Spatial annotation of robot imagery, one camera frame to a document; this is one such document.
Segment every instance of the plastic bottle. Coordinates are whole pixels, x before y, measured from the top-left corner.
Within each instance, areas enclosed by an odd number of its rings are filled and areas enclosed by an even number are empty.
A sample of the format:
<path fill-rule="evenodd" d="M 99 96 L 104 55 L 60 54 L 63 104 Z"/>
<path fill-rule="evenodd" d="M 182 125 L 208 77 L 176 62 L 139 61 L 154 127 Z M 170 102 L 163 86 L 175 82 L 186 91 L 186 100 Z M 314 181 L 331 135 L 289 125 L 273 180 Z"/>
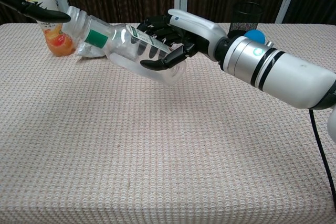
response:
<path fill-rule="evenodd" d="M 67 14 L 71 21 L 63 24 L 63 31 L 101 48 L 118 66 L 168 85 L 174 84 L 186 69 L 185 61 L 162 71 L 141 66 L 141 60 L 164 58 L 172 49 L 130 25 L 112 26 L 73 6 L 69 7 Z"/>
<path fill-rule="evenodd" d="M 57 0 L 26 0 L 35 3 L 40 7 L 49 10 L 59 10 Z M 62 32 L 62 24 L 51 24 L 38 22 L 40 25 L 48 48 L 56 56 L 66 56 L 74 51 L 73 42 L 70 36 Z"/>

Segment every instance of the crushed plastic bottle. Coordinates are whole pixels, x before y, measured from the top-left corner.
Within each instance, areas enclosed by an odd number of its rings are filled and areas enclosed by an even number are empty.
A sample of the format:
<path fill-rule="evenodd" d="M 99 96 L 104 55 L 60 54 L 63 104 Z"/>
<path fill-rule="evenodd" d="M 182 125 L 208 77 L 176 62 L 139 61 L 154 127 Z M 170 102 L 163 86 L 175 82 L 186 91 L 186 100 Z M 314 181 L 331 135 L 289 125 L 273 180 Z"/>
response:
<path fill-rule="evenodd" d="M 101 48 L 108 59 L 118 66 L 167 85 L 177 82 L 186 69 L 185 61 L 162 71 L 141 66 L 141 60 L 163 59 L 172 49 L 130 25 L 112 26 L 73 6 L 69 7 L 67 14 L 71 21 L 64 23 L 62 30 L 73 38 Z"/>

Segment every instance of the green label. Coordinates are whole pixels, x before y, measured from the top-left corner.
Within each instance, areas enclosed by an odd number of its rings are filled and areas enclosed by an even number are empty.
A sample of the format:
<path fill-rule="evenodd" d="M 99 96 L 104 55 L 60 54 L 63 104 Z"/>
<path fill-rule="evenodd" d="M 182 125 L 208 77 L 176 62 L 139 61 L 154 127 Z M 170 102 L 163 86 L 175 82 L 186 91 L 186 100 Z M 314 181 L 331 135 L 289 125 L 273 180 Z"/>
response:
<path fill-rule="evenodd" d="M 137 34 L 137 31 L 136 31 L 136 29 L 135 29 L 134 27 L 132 27 L 132 31 L 133 31 L 133 35 L 134 35 L 135 37 L 137 37 L 138 34 Z"/>
<path fill-rule="evenodd" d="M 108 37 L 104 34 L 101 34 L 97 31 L 90 30 L 88 37 L 86 38 L 85 42 L 94 45 L 99 48 L 103 48 L 106 44 Z"/>

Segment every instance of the juice bottle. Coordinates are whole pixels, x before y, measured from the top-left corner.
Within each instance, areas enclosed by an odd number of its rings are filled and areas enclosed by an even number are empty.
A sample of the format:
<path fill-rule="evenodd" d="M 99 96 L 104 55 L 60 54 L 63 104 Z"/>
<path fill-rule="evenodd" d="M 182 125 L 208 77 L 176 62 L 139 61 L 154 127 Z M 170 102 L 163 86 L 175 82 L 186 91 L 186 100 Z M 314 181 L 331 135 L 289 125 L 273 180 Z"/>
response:
<path fill-rule="evenodd" d="M 48 10 L 59 10 L 57 0 L 26 0 Z M 74 45 L 69 35 L 62 32 L 62 24 L 38 22 L 48 48 L 56 56 L 66 56 L 74 52 Z"/>

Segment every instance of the black cable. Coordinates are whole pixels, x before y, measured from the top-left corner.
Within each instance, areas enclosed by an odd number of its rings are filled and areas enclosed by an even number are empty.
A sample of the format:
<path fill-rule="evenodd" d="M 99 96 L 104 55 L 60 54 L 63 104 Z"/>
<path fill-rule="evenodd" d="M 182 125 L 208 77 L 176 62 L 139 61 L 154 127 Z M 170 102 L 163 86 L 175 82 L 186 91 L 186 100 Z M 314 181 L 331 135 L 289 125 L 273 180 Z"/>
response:
<path fill-rule="evenodd" d="M 331 176 L 331 173 L 330 173 L 327 158 L 325 157 L 326 155 L 324 154 L 324 150 L 323 150 L 322 143 L 321 143 L 321 140 L 320 140 L 319 132 L 317 131 L 313 110 L 309 110 L 309 115 L 310 115 L 311 126 L 313 127 L 313 130 L 314 130 L 314 135 L 315 135 L 316 142 L 317 142 L 317 145 L 318 145 L 319 150 L 320 150 L 320 154 L 321 154 L 321 157 L 322 157 L 322 160 L 323 160 L 325 171 L 327 172 L 327 176 L 328 176 L 328 180 L 329 180 L 329 184 L 330 184 L 330 189 L 331 189 L 331 194 L 332 194 L 332 198 L 334 200 L 334 206 L 335 206 L 335 211 L 336 211 L 335 185 L 334 185 L 334 182 L 332 180 L 332 176 Z"/>

